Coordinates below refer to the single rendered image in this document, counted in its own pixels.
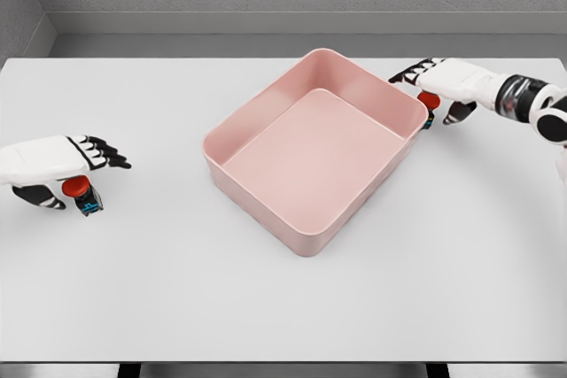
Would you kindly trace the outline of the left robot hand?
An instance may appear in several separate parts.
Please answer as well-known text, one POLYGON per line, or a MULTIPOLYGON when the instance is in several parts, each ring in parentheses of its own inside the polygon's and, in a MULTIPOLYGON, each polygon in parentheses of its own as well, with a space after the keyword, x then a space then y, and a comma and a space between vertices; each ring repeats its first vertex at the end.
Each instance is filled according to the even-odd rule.
POLYGON ((126 157, 92 135, 54 135, 0 148, 0 185, 30 204, 64 210, 48 184, 105 167, 129 169, 126 157))

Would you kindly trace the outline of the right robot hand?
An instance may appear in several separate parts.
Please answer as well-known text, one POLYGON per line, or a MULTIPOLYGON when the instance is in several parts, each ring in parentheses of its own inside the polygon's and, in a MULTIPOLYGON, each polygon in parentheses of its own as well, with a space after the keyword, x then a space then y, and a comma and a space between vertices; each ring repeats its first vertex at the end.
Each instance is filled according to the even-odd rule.
POLYGON ((451 100, 443 124, 464 121, 477 108, 481 83, 490 73, 457 58, 427 58, 396 73, 388 79, 395 84, 406 82, 429 93, 451 100))

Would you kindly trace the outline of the pink rectangular basket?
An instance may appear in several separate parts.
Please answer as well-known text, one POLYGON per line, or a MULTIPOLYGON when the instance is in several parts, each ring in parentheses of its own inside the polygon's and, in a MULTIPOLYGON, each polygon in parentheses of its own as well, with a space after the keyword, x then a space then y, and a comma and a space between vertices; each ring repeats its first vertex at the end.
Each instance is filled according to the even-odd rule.
POLYGON ((204 137, 216 186, 314 256, 408 154, 429 113, 334 50, 306 54, 204 137))

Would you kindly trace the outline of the red-button industrial switch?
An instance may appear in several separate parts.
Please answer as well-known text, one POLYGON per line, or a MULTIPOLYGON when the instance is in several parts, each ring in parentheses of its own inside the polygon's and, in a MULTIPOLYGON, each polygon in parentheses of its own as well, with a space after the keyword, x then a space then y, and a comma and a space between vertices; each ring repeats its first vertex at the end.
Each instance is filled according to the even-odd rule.
POLYGON ((417 99, 425 105, 428 110, 428 119, 425 121, 422 130, 429 129, 435 119, 434 111, 440 106, 440 97, 438 95, 422 91, 417 99))
POLYGON ((74 200, 76 207, 85 217, 104 210, 100 195, 86 175, 79 175, 63 181, 61 189, 65 196, 74 200))

